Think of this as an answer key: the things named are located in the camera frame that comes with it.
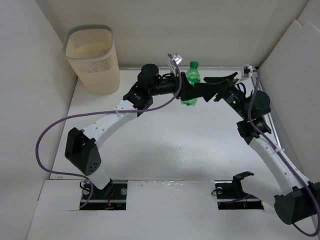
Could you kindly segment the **green plastic bottle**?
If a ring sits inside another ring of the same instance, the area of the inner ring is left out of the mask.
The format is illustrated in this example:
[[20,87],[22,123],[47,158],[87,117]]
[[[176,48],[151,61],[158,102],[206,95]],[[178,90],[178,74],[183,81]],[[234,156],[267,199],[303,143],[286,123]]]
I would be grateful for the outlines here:
[[[194,86],[195,83],[201,81],[201,76],[198,71],[199,63],[197,61],[191,61],[189,64],[189,70],[185,73],[188,82]],[[180,101],[182,105],[195,106],[197,103],[197,98],[190,100]]]

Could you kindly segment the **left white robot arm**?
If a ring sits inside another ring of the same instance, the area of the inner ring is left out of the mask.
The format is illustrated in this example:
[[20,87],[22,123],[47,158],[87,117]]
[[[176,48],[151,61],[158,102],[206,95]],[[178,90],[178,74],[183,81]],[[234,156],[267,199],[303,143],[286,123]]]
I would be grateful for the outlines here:
[[113,181],[101,166],[99,148],[123,125],[147,110],[153,104],[153,96],[177,93],[177,99],[182,101],[200,97],[195,83],[196,80],[185,72],[160,75],[156,65],[144,65],[137,82],[114,108],[114,113],[104,115],[83,129],[74,127],[68,132],[64,156],[89,178],[98,197],[107,198],[112,192]]

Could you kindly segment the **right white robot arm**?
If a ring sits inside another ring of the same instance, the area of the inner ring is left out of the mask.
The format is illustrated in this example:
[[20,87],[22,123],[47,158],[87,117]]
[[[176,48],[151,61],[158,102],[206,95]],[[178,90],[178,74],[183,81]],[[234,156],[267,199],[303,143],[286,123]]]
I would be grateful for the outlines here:
[[224,100],[242,118],[237,123],[239,135],[260,156],[279,187],[272,188],[264,181],[255,180],[252,172],[245,171],[233,176],[232,184],[224,189],[225,192],[230,194],[232,202],[251,194],[272,205],[277,216],[287,225],[319,215],[320,184],[311,182],[302,174],[284,150],[267,136],[272,133],[264,118],[271,111],[270,97],[257,87],[246,95],[239,86],[234,74],[206,77],[203,82],[194,84],[206,102]]

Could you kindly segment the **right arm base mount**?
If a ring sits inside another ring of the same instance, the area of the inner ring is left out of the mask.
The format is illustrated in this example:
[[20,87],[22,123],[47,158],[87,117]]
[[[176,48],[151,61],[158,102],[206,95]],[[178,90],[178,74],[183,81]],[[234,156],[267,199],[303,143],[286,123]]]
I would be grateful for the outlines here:
[[215,180],[211,195],[216,197],[218,210],[264,210],[263,202],[243,191],[241,181],[254,174],[238,173],[229,180]]

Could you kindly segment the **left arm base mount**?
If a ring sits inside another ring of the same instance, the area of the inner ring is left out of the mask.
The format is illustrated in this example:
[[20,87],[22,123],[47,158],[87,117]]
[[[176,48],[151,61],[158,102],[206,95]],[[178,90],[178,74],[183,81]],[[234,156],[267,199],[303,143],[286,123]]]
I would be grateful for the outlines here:
[[91,198],[89,198],[90,184],[81,181],[79,186],[82,189],[79,209],[82,211],[125,211],[127,208],[128,181],[114,181],[112,190],[107,196],[103,196],[94,187]]

